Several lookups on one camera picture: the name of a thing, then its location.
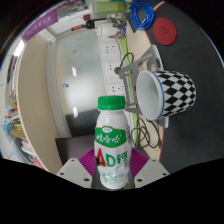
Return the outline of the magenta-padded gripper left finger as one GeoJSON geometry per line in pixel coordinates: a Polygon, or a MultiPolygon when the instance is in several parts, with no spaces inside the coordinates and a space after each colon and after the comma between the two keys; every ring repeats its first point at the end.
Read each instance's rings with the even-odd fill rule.
{"type": "Polygon", "coordinates": [[[97,180],[94,149],[91,148],[79,158],[70,158],[58,171],[57,176],[83,188],[92,188],[97,180]]]}

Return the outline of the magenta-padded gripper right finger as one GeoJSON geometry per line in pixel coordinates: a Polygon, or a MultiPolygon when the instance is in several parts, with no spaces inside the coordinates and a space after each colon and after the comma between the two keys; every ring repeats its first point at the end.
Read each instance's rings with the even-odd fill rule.
{"type": "Polygon", "coordinates": [[[131,189],[144,187],[168,175],[169,172],[157,159],[149,159],[139,150],[132,149],[128,177],[131,189]]]}

